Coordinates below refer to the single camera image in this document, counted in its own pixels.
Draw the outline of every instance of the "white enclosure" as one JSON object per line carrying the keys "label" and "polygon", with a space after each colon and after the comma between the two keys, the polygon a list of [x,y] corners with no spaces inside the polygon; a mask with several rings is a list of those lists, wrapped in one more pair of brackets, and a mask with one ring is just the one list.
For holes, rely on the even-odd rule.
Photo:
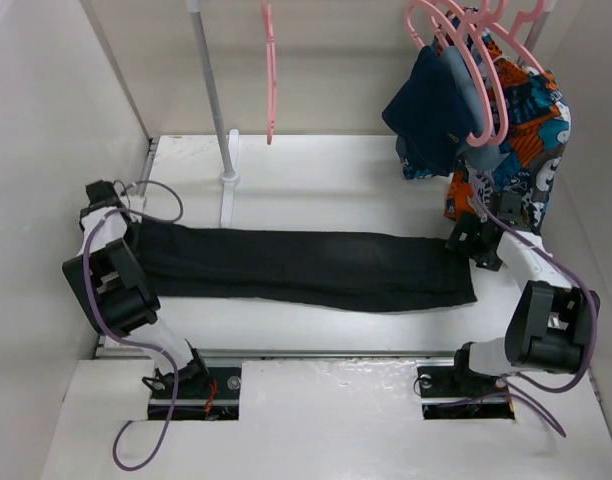
{"label": "white enclosure", "polygon": [[0,480],[36,479],[94,337],[61,273],[82,186],[148,143],[81,5],[0,1]]}
{"label": "white enclosure", "polygon": [[[416,55],[407,2],[270,3],[279,136],[267,147],[251,135],[266,115],[259,1],[202,1],[226,127],[244,135],[233,226],[446,236],[446,183],[401,180],[380,118]],[[510,3],[506,23],[534,0]],[[132,478],[612,479],[612,0],[560,1],[536,53],[573,118],[545,244],[602,299],[592,367],[601,403],[588,379],[560,399],[539,396],[569,438],[521,407],[517,424],[429,425],[409,388],[413,360],[248,362],[241,421],[176,422],[150,470]],[[152,365],[88,360],[95,336],[60,267],[81,246],[84,185],[137,179],[147,135],[170,135],[151,178],[179,191],[184,223],[218,226],[215,139],[177,136],[213,132],[199,65],[184,0],[0,0],[1,480],[131,478],[110,445],[122,421],[144,418],[139,379]],[[288,135],[304,133],[344,135]],[[149,187],[147,197],[149,213],[172,212],[165,194]],[[473,272],[479,302],[447,312],[164,299],[161,313],[202,348],[445,352],[503,335],[519,296],[505,272]],[[332,415],[320,395],[347,411]],[[160,423],[134,427],[120,450],[129,463],[148,454]],[[240,463],[203,470],[227,445]]]}

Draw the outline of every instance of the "clothes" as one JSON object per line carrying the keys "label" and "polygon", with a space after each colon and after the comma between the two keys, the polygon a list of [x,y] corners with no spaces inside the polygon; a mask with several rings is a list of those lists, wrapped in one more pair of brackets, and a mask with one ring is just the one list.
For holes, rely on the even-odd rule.
{"label": "clothes", "polygon": [[[447,17],[455,27],[459,26],[459,19],[455,15],[449,12]],[[499,145],[502,162],[491,175],[495,182],[494,191],[521,195],[525,220],[535,233],[539,233],[548,208],[555,171],[570,136],[570,110],[552,72],[540,74],[531,68],[521,68],[504,57],[488,29],[483,30],[482,39],[495,61],[509,120],[508,135]],[[474,48],[472,39],[465,40],[490,87],[481,55]],[[432,48],[438,53],[442,51],[437,40]],[[497,103],[490,88],[488,98],[493,118],[498,118]],[[446,198],[445,216],[457,220],[462,212],[473,212],[470,205],[470,175],[472,172],[469,173],[463,163],[458,165]],[[488,185],[487,191],[492,193],[490,182],[483,176],[480,179]]]}
{"label": "clothes", "polygon": [[136,254],[164,297],[266,298],[400,312],[476,301],[468,259],[445,244],[375,233],[192,229],[144,220]]}
{"label": "clothes", "polygon": [[397,140],[395,141],[395,151],[399,156],[399,163],[402,166],[402,173],[404,174],[404,178],[406,180],[437,176],[431,172],[429,168],[416,165],[413,160],[408,159],[408,155],[406,154],[406,141],[404,140],[404,137],[397,136]]}
{"label": "clothes", "polygon": [[457,151],[475,128],[449,69],[430,47],[419,52],[410,78],[382,118],[404,138],[406,158],[412,165],[444,176],[453,171]]}
{"label": "clothes", "polygon": [[[457,47],[450,46],[442,52],[439,60],[446,65],[455,80],[457,91],[466,102],[475,120],[476,135],[481,135],[486,123],[482,102],[477,94],[475,83],[468,72],[462,54]],[[468,142],[464,142],[458,151],[458,155],[463,155],[466,162],[476,170],[486,172],[497,168],[501,163],[502,157],[496,145],[482,145],[481,147],[471,147]]]}

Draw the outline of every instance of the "clothes rack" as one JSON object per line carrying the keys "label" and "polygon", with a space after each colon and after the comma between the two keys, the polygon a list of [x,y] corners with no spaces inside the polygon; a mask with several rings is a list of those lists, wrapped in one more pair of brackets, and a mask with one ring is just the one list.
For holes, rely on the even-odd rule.
{"label": "clothes rack", "polygon": [[[525,46],[529,51],[532,51],[541,35],[546,20],[550,13],[555,9],[557,0],[550,0],[548,6],[544,10],[542,16],[533,23],[526,38]],[[229,135],[226,135],[224,127],[224,119],[219,105],[219,95],[217,93],[217,85],[213,75],[213,69],[210,62],[210,54],[204,24],[202,21],[201,2],[200,0],[186,0],[186,7],[191,17],[195,40],[199,50],[199,56],[202,63],[202,73],[206,83],[206,93],[210,102],[210,108],[213,115],[213,123],[215,125],[215,134],[219,144],[219,150],[224,166],[222,181],[224,183],[224,196],[222,199],[222,214],[220,224],[223,227],[230,226],[232,223],[233,203],[234,203],[234,188],[239,182],[239,172],[237,170],[237,146],[239,142],[239,132],[231,130]]]}

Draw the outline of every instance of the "white wall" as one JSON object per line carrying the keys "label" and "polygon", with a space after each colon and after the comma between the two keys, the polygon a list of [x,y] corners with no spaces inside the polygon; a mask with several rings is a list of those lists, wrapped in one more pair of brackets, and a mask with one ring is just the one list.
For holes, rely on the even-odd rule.
{"label": "white wall", "polygon": [[602,297],[593,372],[612,432],[612,0],[584,4],[550,66],[573,120],[545,237]]}
{"label": "white wall", "polygon": [[0,0],[0,480],[41,475],[93,335],[61,263],[84,184],[134,179],[147,142],[77,0]]}
{"label": "white wall", "polygon": [[[149,133],[212,133],[184,0],[84,2],[99,19]],[[388,133],[381,112],[410,75],[417,55],[403,23],[408,1],[269,3],[277,42],[277,132]],[[535,0],[509,3],[507,26],[520,7],[531,9]],[[559,2],[537,48],[544,62],[582,3]],[[264,132],[266,48],[260,2],[202,0],[202,8],[226,127]],[[426,24],[415,22],[428,33]]]}

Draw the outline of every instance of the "red wire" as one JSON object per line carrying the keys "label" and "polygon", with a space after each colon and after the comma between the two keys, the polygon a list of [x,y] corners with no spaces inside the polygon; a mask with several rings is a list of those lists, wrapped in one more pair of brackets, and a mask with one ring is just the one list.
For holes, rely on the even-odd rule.
{"label": "red wire", "polygon": [[217,380],[213,380],[213,382],[210,384],[210,397],[208,397],[208,400],[206,400],[206,403],[204,404],[204,410],[206,410],[206,420],[208,420],[210,411],[213,408],[215,395],[217,395]]}

